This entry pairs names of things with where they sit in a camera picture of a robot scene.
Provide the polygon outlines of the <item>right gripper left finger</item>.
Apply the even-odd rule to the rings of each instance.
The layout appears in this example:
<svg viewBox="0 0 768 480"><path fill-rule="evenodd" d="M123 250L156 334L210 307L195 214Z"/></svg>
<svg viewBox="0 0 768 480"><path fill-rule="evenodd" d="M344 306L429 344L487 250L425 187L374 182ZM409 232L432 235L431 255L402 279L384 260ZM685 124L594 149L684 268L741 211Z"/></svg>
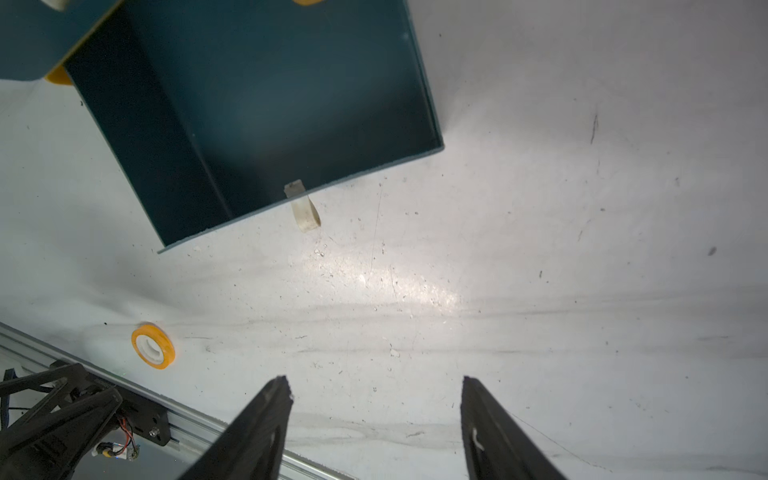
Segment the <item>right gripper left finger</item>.
<svg viewBox="0 0 768 480"><path fill-rule="evenodd" d="M270 380L181 478L276 479L292 405L287 378Z"/></svg>

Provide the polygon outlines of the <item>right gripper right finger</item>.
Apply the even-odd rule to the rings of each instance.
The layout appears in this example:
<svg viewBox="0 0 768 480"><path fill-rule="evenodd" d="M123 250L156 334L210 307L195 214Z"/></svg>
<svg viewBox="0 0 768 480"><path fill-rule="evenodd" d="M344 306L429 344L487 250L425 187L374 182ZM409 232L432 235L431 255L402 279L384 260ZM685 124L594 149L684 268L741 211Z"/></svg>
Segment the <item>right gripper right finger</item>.
<svg viewBox="0 0 768 480"><path fill-rule="evenodd" d="M460 412L471 479L565 479L480 380L463 379Z"/></svg>

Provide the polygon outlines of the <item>teal three-drawer cabinet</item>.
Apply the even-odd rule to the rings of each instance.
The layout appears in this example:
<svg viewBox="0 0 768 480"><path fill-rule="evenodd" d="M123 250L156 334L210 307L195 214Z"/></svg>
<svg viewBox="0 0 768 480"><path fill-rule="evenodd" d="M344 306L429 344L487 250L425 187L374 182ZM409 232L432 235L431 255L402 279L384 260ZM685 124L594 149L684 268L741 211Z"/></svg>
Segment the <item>teal three-drawer cabinet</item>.
<svg viewBox="0 0 768 480"><path fill-rule="evenodd" d="M440 151L403 1L5 1L1 76L64 65L166 247Z"/></svg>

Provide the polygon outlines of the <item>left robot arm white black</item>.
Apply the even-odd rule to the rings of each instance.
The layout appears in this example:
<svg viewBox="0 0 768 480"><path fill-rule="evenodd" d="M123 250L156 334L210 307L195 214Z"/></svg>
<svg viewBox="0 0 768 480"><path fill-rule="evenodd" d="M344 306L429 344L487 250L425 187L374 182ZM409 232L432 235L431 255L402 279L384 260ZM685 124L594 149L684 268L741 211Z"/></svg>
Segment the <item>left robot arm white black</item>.
<svg viewBox="0 0 768 480"><path fill-rule="evenodd" d="M87 380L80 364L5 380L1 397L51 384L16 421L1 428L3 479L70 479L80 460L113 428L123 398Z"/></svg>

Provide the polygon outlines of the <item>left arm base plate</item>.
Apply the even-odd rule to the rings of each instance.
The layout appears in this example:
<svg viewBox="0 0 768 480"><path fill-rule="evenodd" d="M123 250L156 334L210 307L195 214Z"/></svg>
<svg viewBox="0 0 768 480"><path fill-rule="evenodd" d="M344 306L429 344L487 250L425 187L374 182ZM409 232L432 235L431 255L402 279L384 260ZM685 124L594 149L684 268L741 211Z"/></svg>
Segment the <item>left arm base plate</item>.
<svg viewBox="0 0 768 480"><path fill-rule="evenodd" d="M146 439L158 446L166 446L171 440L167 408L157 401L139 394L134 389L120 386L94 373L87 372L80 386L66 394L57 406L69 406L111 387L115 387L123 399L116 416L127 420L134 436Z"/></svg>

